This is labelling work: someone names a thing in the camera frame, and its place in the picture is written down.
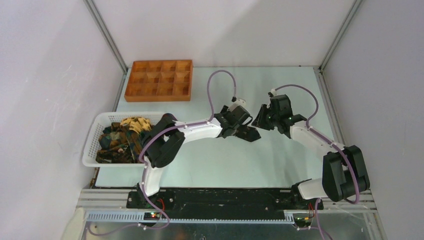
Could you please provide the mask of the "black gold floral tie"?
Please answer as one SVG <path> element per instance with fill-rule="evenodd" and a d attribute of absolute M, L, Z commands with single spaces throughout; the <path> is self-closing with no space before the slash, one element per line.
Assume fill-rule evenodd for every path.
<path fill-rule="evenodd" d="M 234 136 L 249 143 L 252 143 L 262 138 L 255 127 L 247 125 L 239 126 L 235 131 Z"/>

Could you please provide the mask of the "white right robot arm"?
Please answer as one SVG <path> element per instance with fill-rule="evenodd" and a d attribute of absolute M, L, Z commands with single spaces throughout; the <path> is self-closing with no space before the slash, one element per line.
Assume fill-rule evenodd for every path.
<path fill-rule="evenodd" d="M 360 193 L 370 188 L 363 153 L 356 145 L 345 146 L 313 128 L 308 120 L 293 114 L 291 101 L 285 94 L 269 94 L 269 104 L 262 104 L 252 126 L 278 130 L 282 135 L 311 150 L 322 161 L 322 176 L 292 186 L 291 204 L 304 209 L 311 199 L 327 198 L 358 204 Z"/>

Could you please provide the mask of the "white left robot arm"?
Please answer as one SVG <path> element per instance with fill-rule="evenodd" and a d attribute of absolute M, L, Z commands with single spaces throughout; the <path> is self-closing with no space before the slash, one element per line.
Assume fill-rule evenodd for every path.
<path fill-rule="evenodd" d="M 258 130 L 249 125 L 252 120 L 241 105 L 224 106 L 209 119 L 192 122 L 178 121 L 172 114 L 164 114 L 141 141 L 138 161 L 144 164 L 144 170 L 138 184 L 141 190 L 138 201 L 145 208 L 156 206 L 164 168 L 175 159 L 182 145 L 202 139 L 228 137 L 249 143 L 259 140 Z"/>

